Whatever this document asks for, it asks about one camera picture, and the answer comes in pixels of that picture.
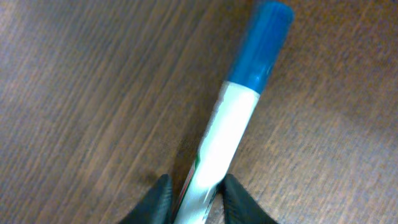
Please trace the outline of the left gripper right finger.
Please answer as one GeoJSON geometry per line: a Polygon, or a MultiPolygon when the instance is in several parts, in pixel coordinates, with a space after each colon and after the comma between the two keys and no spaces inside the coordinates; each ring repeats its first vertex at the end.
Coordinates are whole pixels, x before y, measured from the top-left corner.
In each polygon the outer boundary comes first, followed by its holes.
{"type": "Polygon", "coordinates": [[[232,174],[220,185],[225,224],[277,224],[232,174]]]}

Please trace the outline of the white marker blue cap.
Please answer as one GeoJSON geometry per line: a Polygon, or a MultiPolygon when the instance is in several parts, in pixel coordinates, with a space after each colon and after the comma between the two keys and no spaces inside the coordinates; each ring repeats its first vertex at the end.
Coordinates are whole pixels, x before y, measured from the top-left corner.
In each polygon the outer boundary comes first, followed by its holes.
{"type": "Polygon", "coordinates": [[[264,1],[246,35],[213,108],[197,156],[178,199],[175,223],[205,223],[249,120],[294,20],[291,7],[264,1]]]}

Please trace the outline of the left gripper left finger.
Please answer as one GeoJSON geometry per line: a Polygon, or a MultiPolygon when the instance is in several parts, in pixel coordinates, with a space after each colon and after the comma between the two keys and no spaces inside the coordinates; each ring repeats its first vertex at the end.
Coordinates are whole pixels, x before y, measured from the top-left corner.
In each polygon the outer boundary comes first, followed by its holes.
{"type": "Polygon", "coordinates": [[[172,200],[172,179],[164,174],[118,224],[168,224],[171,222],[172,200]]]}

